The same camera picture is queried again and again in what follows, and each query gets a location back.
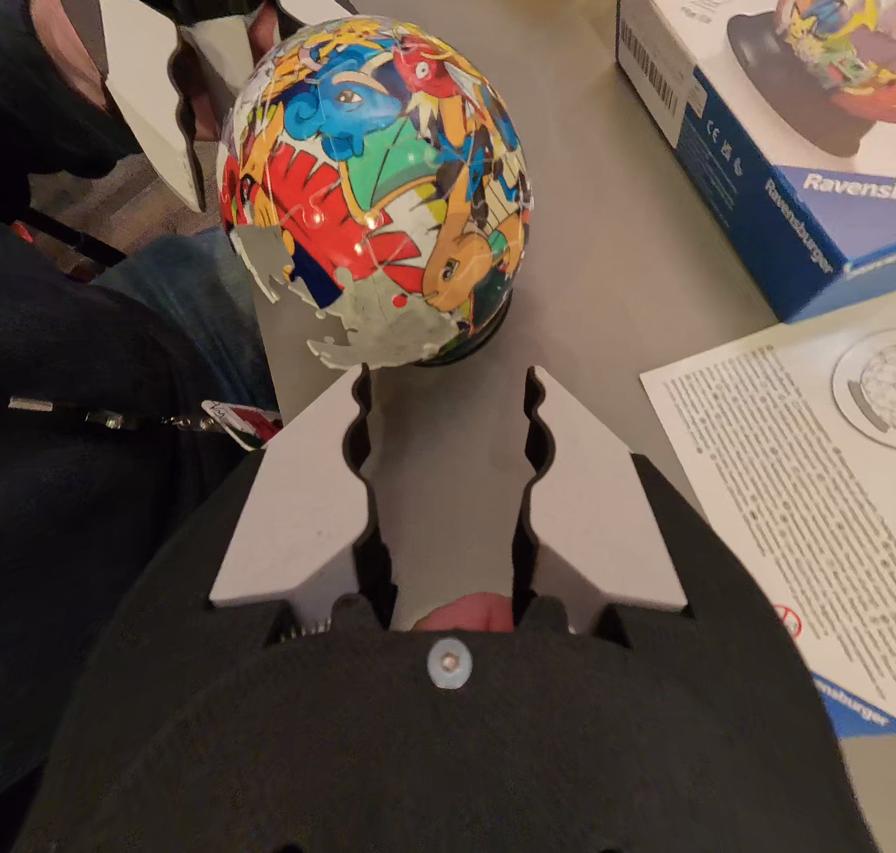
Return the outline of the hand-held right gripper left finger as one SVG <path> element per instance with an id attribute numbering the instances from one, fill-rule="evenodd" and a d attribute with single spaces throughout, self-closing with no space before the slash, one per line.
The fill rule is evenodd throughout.
<path id="1" fill-rule="evenodd" d="M 349 368 L 263 449 L 210 590 L 218 608 L 288 604 L 298 627 L 330 623 L 338 599 L 360 595 L 389 629 L 398 590 L 374 490 L 366 365 Z"/>

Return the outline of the blue puzzle box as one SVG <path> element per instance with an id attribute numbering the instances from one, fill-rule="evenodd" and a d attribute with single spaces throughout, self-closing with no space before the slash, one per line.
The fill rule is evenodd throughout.
<path id="1" fill-rule="evenodd" d="M 617 0 L 616 60 L 779 321 L 895 287 L 895 0 Z"/>

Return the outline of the red and white tag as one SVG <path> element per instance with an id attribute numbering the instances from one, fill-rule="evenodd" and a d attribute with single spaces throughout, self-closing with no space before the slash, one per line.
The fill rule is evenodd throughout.
<path id="1" fill-rule="evenodd" d="M 263 450 L 283 428 L 280 413 L 250 406 L 206 399 L 203 428 L 226 433 L 244 451 Z"/>

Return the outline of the person's left hand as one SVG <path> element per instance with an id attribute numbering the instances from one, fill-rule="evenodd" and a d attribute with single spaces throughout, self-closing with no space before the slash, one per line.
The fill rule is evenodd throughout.
<path id="1" fill-rule="evenodd" d="M 102 76 L 61 0 L 29 0 L 28 13 L 38 40 L 62 82 L 85 102 L 107 112 Z"/>

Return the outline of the colourful puzzle ball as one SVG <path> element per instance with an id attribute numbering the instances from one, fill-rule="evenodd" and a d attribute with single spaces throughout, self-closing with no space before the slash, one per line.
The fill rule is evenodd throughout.
<path id="1" fill-rule="evenodd" d="M 409 22 L 352 16 L 274 47 L 220 140 L 221 222 L 260 294 L 344 339 L 326 367 L 412 365 L 484 328 L 523 263 L 534 195 L 503 99 Z"/>

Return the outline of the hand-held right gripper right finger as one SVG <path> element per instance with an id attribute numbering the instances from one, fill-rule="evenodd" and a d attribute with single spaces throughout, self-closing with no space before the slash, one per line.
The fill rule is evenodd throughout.
<path id="1" fill-rule="evenodd" d="M 523 411 L 534 476 L 511 544 L 514 624 L 536 598 L 557 599 L 574 634 L 609 605 L 684 610 L 634 452 L 541 366 L 526 373 Z"/>

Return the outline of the black round ball stand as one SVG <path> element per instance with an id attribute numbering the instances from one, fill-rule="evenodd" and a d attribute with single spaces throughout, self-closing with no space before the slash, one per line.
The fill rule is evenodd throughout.
<path id="1" fill-rule="evenodd" d="M 484 326 L 484 328 L 476 331 L 475 333 L 470 332 L 469 334 L 464 336 L 456 345 L 454 345 L 454 343 L 452 343 L 451 345 L 446 345 L 436 354 L 414 362 L 412 366 L 421 368 L 451 366 L 458 364 L 462 360 L 472 356 L 477 351 L 485 347 L 497 334 L 499 329 L 502 328 L 509 310 L 511 309 L 511 303 L 512 291 L 509 291 L 504 297 L 501 306 L 497 309 L 492 318 L 487 321 L 487 324 Z"/>

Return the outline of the person's blue jeans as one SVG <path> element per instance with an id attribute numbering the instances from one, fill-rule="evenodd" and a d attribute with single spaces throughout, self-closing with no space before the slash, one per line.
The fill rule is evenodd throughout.
<path id="1" fill-rule="evenodd" d="M 223 229 L 165 234 L 92 285 L 135 300 L 187 337 L 213 377 L 209 397 L 279 410 L 254 284 Z"/>

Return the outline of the white instruction leaflet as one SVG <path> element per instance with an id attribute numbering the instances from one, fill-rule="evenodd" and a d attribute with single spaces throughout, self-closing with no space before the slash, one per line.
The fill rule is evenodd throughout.
<path id="1" fill-rule="evenodd" d="M 894 294 L 779 323 L 641 382 L 838 738 L 894 735 Z"/>

